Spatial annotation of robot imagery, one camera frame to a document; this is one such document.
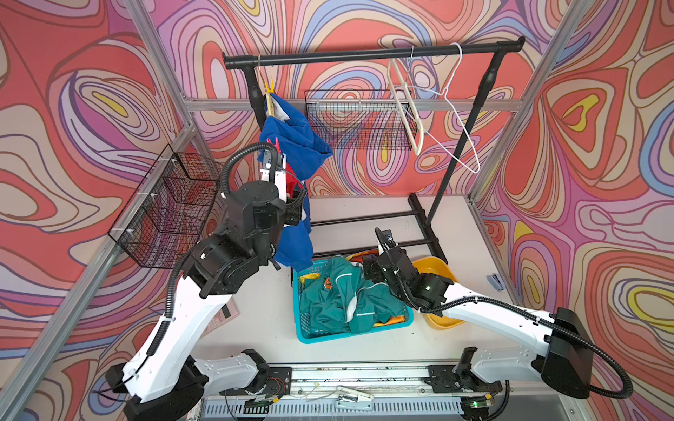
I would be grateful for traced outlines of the metal hanger of teal jacket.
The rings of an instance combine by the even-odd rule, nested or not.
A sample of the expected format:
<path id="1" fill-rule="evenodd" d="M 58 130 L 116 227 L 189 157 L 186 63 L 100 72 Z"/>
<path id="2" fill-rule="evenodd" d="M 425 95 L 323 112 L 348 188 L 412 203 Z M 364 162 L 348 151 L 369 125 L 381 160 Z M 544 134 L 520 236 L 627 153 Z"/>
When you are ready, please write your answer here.
<path id="1" fill-rule="evenodd" d="M 400 59 L 389 59 L 386 68 L 386 81 L 403 123 L 410 148 L 415 156 L 419 156 L 424 145 L 425 130 L 410 85 L 401 71 Z"/>

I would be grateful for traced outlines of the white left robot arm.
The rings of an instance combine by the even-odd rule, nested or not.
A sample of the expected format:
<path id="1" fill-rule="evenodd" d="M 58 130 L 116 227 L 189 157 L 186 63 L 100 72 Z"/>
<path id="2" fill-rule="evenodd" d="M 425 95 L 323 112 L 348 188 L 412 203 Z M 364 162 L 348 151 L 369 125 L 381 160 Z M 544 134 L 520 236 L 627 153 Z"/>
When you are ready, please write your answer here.
<path id="1" fill-rule="evenodd" d="M 244 147 L 224 164 L 219 194 L 226 200 L 225 222 L 177 261 L 151 336 L 130 361 L 105 375 L 113 393 L 128 394 L 127 419 L 177 420 L 208 396 L 265 391 L 269 365 L 255 350 L 216 361 L 191 352 L 245 281 L 263 266 L 280 267 L 275 256 L 287 214 L 305 198 L 304 191 L 287 193 L 285 170 L 285 156 L 271 140 Z"/>

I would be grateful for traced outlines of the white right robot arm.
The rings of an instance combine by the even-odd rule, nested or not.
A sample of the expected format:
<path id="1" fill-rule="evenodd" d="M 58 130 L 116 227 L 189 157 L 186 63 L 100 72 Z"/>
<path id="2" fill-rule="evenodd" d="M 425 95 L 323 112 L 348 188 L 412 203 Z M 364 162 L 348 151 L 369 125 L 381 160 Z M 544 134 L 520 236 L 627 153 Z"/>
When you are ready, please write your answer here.
<path id="1" fill-rule="evenodd" d="M 530 310 L 479 294 L 437 271 L 420 271 L 400 247 L 366 259 L 365 274 L 416 312 L 468 322 L 519 344 L 502 356 L 483 353 L 468 362 L 469 375 L 483 383 L 541 381 L 577 399 L 633 395 L 629 374 L 590 340 L 572 310 Z"/>

